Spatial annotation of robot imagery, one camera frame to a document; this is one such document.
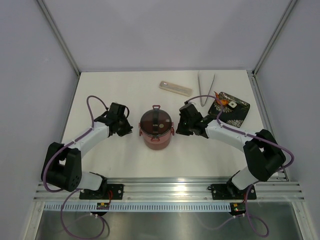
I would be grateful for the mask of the metal tongs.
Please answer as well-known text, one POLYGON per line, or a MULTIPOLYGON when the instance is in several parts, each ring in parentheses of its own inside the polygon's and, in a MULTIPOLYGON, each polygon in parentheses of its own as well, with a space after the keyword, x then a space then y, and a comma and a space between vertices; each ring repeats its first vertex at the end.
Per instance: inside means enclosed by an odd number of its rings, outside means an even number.
POLYGON ((200 95, 199 103, 201 107, 206 106, 209 95, 212 93, 215 80, 215 73, 207 73, 202 70, 197 72, 198 94, 200 95))

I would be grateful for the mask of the dark red steel bowl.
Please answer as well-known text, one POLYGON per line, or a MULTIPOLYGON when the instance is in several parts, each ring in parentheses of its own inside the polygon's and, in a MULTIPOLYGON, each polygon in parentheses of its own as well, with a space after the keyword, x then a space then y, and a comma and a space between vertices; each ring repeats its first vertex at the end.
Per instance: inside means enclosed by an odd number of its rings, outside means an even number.
POLYGON ((144 135, 143 140, 144 140, 145 145, 148 148, 150 148, 152 150, 162 150, 169 145, 169 143, 171 141, 171 135, 167 134, 167 135, 160 136, 160 137, 153 137, 153 136, 144 135))

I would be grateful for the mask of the pink steel bowl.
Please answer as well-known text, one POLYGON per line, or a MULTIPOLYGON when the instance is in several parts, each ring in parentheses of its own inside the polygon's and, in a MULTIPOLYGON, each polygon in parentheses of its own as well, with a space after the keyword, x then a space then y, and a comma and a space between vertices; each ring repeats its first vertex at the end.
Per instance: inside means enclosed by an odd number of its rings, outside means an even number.
POLYGON ((142 128, 139 129, 139 135, 143 137, 143 139, 152 144, 160 144, 164 143, 167 140, 171 139, 171 136, 174 136, 174 128, 171 127, 168 131, 165 133, 155 134, 155 133, 147 133, 146 131, 142 130, 142 128))

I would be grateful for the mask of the grey transparent lid with handle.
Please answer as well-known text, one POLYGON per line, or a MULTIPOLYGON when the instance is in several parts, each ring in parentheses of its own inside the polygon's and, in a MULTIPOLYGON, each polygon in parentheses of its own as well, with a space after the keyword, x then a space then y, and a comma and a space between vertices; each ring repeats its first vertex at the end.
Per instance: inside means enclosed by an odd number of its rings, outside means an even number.
POLYGON ((163 134, 171 127, 174 128, 174 122, 170 115, 161 109, 161 106, 155 104, 151 110, 146 111, 138 123, 140 128, 149 134, 163 134))

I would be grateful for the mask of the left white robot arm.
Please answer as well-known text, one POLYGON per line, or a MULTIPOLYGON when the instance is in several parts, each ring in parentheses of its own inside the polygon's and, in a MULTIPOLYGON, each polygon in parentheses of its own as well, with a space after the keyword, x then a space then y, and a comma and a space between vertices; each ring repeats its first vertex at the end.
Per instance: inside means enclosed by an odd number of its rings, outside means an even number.
POLYGON ((127 106, 113 102, 102 115, 91 115, 91 126, 69 143, 53 142, 49 145, 41 173, 44 188, 51 193, 60 191, 90 190, 97 199, 108 194, 104 177, 98 173, 85 172, 83 157, 97 144, 114 134, 120 137, 132 133, 128 121, 127 106))

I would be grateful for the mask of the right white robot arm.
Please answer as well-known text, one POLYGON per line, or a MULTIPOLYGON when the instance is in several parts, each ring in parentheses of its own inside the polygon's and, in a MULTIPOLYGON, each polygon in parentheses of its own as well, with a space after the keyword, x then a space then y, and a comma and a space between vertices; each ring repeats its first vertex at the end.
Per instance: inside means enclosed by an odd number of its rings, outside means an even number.
POLYGON ((256 133, 237 129, 211 115, 203 117, 191 103, 179 109, 179 116, 177 134, 217 140, 244 153, 246 167, 227 182, 226 190, 232 198, 239 198, 252 184, 268 181, 286 161, 274 136, 266 129, 256 133))

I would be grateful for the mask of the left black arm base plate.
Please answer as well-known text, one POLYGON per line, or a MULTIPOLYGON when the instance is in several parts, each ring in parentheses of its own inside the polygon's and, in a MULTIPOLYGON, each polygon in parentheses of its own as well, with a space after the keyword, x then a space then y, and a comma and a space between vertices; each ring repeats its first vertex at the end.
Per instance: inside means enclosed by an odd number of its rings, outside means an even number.
POLYGON ((124 194, 123 184, 105 183, 98 190, 85 189, 80 192, 80 200, 122 200, 124 194))

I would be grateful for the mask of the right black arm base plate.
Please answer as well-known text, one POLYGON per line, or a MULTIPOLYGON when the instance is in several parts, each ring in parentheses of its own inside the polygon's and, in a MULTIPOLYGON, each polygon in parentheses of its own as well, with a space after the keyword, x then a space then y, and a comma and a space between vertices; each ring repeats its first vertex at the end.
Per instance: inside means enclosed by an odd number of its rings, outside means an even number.
POLYGON ((256 200, 257 195, 255 188, 252 187, 249 192, 249 187, 240 190, 231 183, 215 183, 207 187, 211 191, 213 200, 256 200))

